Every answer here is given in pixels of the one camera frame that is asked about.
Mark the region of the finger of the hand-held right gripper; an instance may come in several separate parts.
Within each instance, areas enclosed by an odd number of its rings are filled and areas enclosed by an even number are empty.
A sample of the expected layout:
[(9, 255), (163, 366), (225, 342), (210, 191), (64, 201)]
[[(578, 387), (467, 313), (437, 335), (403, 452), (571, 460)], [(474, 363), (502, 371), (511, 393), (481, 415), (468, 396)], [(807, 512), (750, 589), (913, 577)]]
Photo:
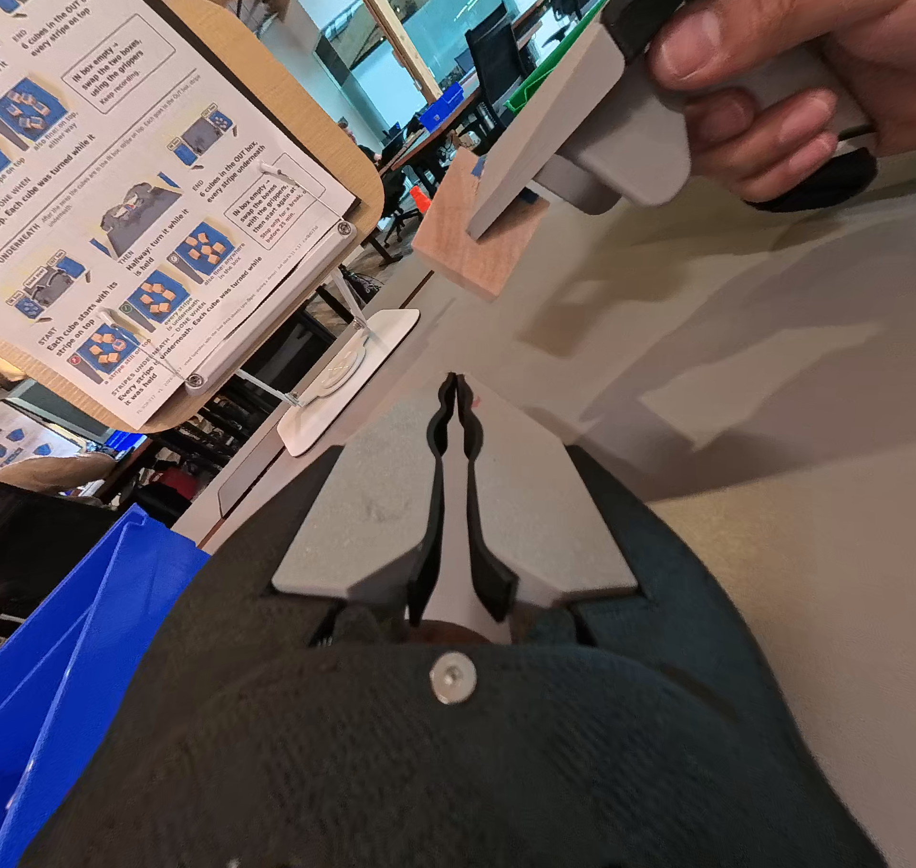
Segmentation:
[(590, 23), (531, 100), (490, 149), (467, 232), (480, 239), (529, 187), (550, 158), (601, 105), (625, 70), (624, 57), (601, 23)]
[(587, 215), (604, 214), (621, 199), (618, 192), (567, 158), (550, 158), (532, 181), (557, 201)]

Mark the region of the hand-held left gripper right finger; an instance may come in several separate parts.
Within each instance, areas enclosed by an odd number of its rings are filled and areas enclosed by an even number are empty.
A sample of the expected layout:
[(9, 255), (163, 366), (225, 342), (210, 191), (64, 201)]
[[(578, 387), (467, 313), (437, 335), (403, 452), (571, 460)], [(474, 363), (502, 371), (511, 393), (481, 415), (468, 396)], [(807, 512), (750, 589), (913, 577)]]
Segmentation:
[(477, 598), (520, 609), (635, 594), (637, 580), (562, 441), (473, 378), (455, 378)]

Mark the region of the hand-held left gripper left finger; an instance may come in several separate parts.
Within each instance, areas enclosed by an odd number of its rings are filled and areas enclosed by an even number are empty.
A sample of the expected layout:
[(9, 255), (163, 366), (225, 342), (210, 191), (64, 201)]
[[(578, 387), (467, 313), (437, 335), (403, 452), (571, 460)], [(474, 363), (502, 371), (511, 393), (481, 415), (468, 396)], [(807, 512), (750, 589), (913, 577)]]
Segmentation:
[(440, 574), (443, 456), (458, 375), (409, 393), (337, 453), (272, 585), (406, 613), (418, 625)]

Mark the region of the green plastic bin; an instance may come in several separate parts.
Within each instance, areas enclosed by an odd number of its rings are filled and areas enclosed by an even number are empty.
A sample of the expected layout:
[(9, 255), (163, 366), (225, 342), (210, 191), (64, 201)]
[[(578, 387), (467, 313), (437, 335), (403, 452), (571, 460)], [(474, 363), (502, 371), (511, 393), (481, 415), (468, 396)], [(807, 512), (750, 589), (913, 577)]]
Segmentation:
[(608, 0), (596, 0), (592, 7), (585, 13), (574, 28), (559, 43), (559, 46), (553, 50), (547, 58), (531, 73), (507, 99), (506, 105), (513, 116), (517, 116), (526, 104), (531, 100), (537, 90), (544, 84), (546, 79), (553, 73), (562, 59), (571, 50), (575, 41), (579, 38), (586, 27), (595, 19), (597, 13)]

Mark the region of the wooden cube with blue stripe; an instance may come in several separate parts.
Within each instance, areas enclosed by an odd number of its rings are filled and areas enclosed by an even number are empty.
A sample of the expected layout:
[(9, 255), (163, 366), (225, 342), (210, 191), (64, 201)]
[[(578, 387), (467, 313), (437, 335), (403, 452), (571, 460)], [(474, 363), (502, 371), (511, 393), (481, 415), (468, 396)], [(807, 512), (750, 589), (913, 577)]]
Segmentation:
[(470, 149), (456, 151), (412, 247), (431, 269), (476, 297), (493, 301), (541, 226), (549, 202), (525, 189), (480, 239), (473, 239), (466, 227), (485, 162)]

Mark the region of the blue plastic bin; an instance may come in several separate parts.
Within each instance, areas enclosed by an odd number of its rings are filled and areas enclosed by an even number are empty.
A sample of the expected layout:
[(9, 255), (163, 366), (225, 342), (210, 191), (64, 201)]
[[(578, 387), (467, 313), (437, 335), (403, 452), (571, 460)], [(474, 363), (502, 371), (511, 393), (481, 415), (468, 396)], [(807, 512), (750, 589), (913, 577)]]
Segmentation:
[(85, 770), (159, 626), (209, 555), (127, 512), (1, 652), (1, 865)]

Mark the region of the person's right hand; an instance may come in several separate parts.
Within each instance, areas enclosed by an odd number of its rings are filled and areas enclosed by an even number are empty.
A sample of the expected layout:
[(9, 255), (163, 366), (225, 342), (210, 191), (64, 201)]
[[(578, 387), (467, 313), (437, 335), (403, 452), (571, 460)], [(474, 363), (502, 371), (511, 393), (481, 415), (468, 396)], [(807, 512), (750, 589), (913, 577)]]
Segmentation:
[(873, 124), (877, 154), (914, 151), (915, 0), (694, 0), (648, 52), (656, 82), (688, 98), (693, 175), (763, 202), (832, 158), (834, 92), (812, 87), (763, 108), (727, 86), (812, 41)]

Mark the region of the black office chair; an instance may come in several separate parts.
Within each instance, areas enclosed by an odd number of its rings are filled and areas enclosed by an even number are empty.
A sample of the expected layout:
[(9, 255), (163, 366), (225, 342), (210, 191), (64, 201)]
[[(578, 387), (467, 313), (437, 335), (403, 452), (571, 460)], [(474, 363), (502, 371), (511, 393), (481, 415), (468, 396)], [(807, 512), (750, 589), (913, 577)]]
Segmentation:
[(481, 98), (498, 127), (513, 120), (507, 100), (529, 76), (505, 2), (464, 35)]

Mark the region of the small blue bin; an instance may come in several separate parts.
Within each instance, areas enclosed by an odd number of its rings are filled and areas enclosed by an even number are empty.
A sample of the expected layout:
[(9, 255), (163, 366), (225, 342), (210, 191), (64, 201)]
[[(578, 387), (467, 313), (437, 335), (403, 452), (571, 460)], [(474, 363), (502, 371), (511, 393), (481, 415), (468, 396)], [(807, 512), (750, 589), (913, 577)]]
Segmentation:
[(464, 87), (460, 83), (453, 83), (419, 115), (421, 126), (432, 134), (458, 109), (463, 101)]

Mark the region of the wooden office desk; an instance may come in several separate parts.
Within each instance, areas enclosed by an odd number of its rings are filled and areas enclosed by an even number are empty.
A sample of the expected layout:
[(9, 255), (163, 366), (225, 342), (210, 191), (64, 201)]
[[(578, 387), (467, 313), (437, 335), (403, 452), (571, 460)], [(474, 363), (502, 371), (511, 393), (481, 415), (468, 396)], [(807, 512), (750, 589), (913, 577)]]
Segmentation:
[(496, 119), (478, 86), (466, 90), (464, 99), (432, 131), (421, 127), (395, 156), (383, 164), (380, 175), (385, 177), (391, 173), (406, 172), (415, 178), (418, 187), (431, 200), (453, 158), (448, 155), (446, 163), (443, 163), (439, 158), (440, 150), (448, 147), (456, 150), (468, 134), (472, 134), (474, 139), (467, 147), (478, 155), (487, 152), (498, 135)]

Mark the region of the white document stand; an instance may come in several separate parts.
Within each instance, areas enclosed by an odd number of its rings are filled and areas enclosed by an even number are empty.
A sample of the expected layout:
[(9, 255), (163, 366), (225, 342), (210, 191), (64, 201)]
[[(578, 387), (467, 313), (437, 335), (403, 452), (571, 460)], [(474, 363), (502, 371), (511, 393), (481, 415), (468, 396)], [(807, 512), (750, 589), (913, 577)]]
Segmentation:
[[(401, 345), (419, 320), (418, 310), (379, 310), (367, 316), (347, 288), (339, 265), (357, 238), (357, 229), (339, 219), (291, 273), (228, 335), (206, 360), (186, 376), (191, 394), (213, 387), (229, 372), (278, 397), (286, 406), (278, 433), (287, 452), (300, 457), (342, 414), (386, 359)], [(281, 392), (241, 370), (246, 351), (255, 347), (294, 309), (306, 286), (332, 279), (347, 299), (353, 320), (337, 352), (327, 360), (301, 393)]]

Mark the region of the printed instruction sheet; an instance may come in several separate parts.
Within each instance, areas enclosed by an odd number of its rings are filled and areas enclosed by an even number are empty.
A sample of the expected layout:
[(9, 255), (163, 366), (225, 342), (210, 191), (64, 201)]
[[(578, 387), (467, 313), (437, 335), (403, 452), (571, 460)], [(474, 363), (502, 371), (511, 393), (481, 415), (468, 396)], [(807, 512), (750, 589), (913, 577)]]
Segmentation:
[(357, 198), (145, 0), (2, 0), (2, 341), (140, 430), (241, 361)]

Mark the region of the wooden post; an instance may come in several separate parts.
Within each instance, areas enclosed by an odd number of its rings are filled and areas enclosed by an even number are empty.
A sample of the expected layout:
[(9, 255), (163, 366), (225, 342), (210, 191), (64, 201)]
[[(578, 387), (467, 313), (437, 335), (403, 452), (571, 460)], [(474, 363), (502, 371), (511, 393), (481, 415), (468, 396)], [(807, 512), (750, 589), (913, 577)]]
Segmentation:
[(426, 103), (433, 104), (441, 95), (440, 84), (420, 56), (414, 42), (402, 26), (395, 9), (388, 0), (362, 0), (374, 21), (389, 42), (397, 62), (423, 94)]

